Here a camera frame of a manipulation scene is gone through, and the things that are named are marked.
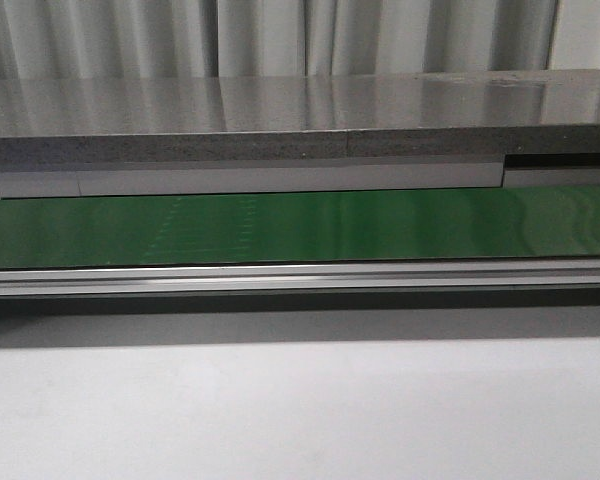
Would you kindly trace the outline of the grey stone countertop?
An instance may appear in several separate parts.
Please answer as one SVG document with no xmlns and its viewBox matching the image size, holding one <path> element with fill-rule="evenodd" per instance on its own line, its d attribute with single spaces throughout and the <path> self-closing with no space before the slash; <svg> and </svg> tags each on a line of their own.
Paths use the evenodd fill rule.
<svg viewBox="0 0 600 480">
<path fill-rule="evenodd" d="M 600 153 L 600 70 L 0 80 L 0 168 Z"/>
</svg>

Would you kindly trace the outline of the green conveyor belt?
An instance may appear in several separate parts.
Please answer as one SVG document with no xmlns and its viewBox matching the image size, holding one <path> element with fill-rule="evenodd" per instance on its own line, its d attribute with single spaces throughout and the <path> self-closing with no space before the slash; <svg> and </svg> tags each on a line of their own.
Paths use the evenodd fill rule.
<svg viewBox="0 0 600 480">
<path fill-rule="evenodd" d="M 0 200 L 0 270 L 600 256 L 600 186 Z"/>
</svg>

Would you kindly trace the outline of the white pleated curtain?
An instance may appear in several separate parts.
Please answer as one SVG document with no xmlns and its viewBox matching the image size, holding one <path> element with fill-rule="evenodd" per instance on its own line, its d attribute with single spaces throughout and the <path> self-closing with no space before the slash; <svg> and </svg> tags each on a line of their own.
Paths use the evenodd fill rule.
<svg viewBox="0 0 600 480">
<path fill-rule="evenodd" d="M 600 1 L 0 1 L 0 79 L 600 69 Z"/>
</svg>

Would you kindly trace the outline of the aluminium conveyor side rail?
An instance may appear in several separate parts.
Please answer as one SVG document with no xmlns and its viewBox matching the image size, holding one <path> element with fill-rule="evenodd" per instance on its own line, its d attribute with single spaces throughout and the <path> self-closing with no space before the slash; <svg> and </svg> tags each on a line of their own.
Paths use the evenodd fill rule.
<svg viewBox="0 0 600 480">
<path fill-rule="evenodd" d="M 0 297 L 600 285 L 600 259 L 0 271 Z"/>
</svg>

